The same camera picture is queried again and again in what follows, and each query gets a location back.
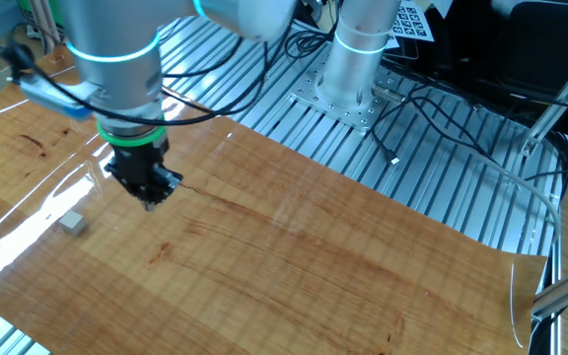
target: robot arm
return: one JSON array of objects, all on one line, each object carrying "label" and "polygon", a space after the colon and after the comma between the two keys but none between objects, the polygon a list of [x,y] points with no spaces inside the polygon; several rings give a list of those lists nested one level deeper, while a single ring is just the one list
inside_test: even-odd
[{"label": "robot arm", "polygon": [[[163,119],[160,25],[199,15],[240,36],[268,41],[284,33],[295,4],[295,0],[60,0],[67,46],[81,79],[79,85],[61,87],[105,112]],[[10,53],[4,50],[2,56],[13,66],[12,81],[31,101],[75,119],[91,115],[44,77],[15,70]],[[95,117],[100,134],[115,153],[106,169],[152,211],[181,180],[181,175],[163,166],[169,149],[165,128],[98,112]]]}]

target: plastic sheet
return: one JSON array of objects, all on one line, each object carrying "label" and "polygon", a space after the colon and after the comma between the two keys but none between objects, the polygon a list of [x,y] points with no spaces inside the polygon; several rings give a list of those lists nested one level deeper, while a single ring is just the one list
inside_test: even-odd
[{"label": "plastic sheet", "polygon": [[[227,118],[169,130],[166,166],[185,179],[147,213],[103,170],[93,122],[2,111],[22,99],[0,94],[0,316],[50,351],[527,353],[543,257],[479,244]],[[79,237],[58,227],[68,210]]]}]

